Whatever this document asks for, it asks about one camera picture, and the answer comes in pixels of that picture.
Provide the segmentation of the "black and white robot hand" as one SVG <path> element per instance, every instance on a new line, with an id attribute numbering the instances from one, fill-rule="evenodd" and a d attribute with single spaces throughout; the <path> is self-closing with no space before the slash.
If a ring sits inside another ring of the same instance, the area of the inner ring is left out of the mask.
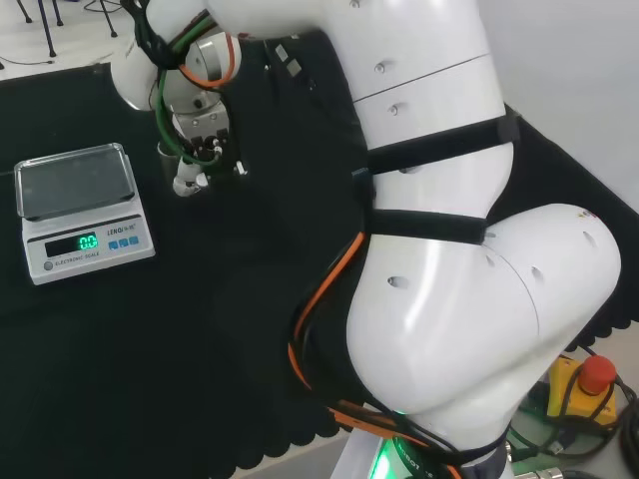
<path id="1" fill-rule="evenodd" d="M 179 197 L 190 197 L 248 176 L 235 127 L 222 103 L 193 114 L 174 114 L 173 120 L 191 156 L 211 163 L 201 166 L 180 158 L 173 180 L 173 190 Z"/>

